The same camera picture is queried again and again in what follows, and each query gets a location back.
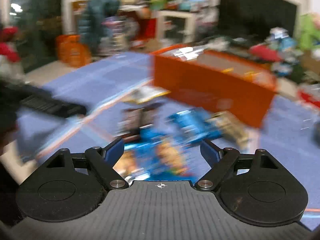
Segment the red folding chair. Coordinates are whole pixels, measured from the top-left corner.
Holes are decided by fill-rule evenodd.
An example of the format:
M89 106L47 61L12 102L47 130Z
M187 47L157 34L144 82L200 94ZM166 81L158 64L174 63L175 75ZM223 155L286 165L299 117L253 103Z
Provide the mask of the red folding chair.
M276 50L272 50L264 44L252 46L249 53L258 61L281 62L283 60Z

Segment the white yellow chip bag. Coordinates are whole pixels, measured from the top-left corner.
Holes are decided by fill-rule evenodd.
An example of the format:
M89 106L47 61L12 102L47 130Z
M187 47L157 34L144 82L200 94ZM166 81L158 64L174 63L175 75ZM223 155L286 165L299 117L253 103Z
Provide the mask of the white yellow chip bag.
M131 92L129 92L129 94L123 98L123 102L132 103L134 105L142 105L154 99L166 96L170 93L171 91L161 87L145 85L131 90Z

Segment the blue snack bag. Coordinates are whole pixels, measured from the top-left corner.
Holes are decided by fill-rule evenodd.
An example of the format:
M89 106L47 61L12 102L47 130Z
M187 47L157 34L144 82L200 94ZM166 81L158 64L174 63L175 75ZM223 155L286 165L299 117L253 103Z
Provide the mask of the blue snack bag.
M134 180L196 180L185 146L152 126L143 127L138 140L125 141L124 153L113 168L128 183Z

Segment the brown chocolate bar packet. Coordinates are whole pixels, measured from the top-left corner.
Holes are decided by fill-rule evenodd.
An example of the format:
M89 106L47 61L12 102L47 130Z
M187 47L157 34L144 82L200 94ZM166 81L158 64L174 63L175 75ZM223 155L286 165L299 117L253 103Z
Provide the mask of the brown chocolate bar packet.
M154 125L158 109L161 106L162 103L158 102L122 110L122 120L118 124L116 137L123 139L125 143L141 141L142 130Z

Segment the beige black snack bar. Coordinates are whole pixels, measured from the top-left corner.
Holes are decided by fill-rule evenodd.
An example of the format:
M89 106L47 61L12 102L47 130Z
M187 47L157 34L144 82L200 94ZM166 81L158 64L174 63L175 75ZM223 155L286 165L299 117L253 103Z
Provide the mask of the beige black snack bar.
M229 111L214 113L208 120L214 124L222 135L236 143L242 151L248 149L249 134L245 125Z

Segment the green stacked storage bins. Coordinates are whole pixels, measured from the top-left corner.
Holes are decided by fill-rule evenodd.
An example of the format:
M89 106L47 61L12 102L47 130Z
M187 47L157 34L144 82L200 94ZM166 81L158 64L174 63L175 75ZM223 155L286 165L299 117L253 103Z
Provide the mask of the green stacked storage bins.
M319 14L308 13L300 19L299 48L302 51L319 49Z

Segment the blue cookie packet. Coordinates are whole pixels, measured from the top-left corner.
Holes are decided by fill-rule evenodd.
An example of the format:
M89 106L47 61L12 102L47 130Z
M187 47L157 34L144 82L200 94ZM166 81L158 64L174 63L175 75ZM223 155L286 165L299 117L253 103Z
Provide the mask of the blue cookie packet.
M167 122L176 127L175 139L185 146L191 147L204 139L215 140L222 137L215 121L210 121L208 112L202 108L174 113L167 117Z

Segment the orange cardboard box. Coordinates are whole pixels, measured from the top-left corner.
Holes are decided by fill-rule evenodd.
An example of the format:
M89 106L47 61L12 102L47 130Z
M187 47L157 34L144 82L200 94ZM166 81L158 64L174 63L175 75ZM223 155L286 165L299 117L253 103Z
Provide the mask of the orange cardboard box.
M173 100L210 112L229 111L259 128L277 92L277 78L259 64L236 55L206 49L178 55L174 45L153 55L153 85L169 90Z

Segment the white glass door cabinet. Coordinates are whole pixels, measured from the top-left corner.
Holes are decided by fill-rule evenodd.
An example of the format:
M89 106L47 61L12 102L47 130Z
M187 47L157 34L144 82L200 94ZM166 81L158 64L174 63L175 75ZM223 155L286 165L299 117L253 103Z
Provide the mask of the white glass door cabinet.
M190 43L194 40L197 13L160 10L156 16L156 38L167 44Z

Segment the black television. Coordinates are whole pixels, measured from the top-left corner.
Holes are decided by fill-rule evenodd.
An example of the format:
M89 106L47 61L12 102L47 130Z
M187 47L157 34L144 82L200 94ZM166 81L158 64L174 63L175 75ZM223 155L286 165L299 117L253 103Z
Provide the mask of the black television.
M270 30L295 32L298 6L286 0L220 0L217 27L230 36L264 40Z

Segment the teal puffer jacket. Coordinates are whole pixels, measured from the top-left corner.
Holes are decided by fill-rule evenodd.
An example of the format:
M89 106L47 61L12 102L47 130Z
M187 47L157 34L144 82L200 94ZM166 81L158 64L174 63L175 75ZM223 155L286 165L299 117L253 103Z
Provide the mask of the teal puffer jacket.
M80 42L96 54L100 39L108 36L103 22L108 17L115 16L121 6L120 0L88 0L78 21Z

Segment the orange paper bag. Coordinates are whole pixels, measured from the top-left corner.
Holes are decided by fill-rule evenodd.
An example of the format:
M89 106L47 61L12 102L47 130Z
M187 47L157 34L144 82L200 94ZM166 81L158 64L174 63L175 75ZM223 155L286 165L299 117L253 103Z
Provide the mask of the orange paper bag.
M89 48L80 43L79 35L60 35L55 42L59 61L74 68L80 68L92 62Z

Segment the blue patterned tablecloth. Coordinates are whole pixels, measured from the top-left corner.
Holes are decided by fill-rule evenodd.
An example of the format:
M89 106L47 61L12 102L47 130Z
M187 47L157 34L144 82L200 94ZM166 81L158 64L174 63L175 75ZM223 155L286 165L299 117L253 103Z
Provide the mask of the blue patterned tablecloth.
M152 58L123 53L79 69L55 61L26 74L25 79L56 97L86 105L88 122L61 120L22 110L17 152L24 163L41 163L61 147L82 152L105 146L118 130L123 96L151 79ZM319 225L319 148L312 130L318 114L300 103L275 96L261 129L250 129L247 152L264 148L272 153L306 188L308 210L303 223Z

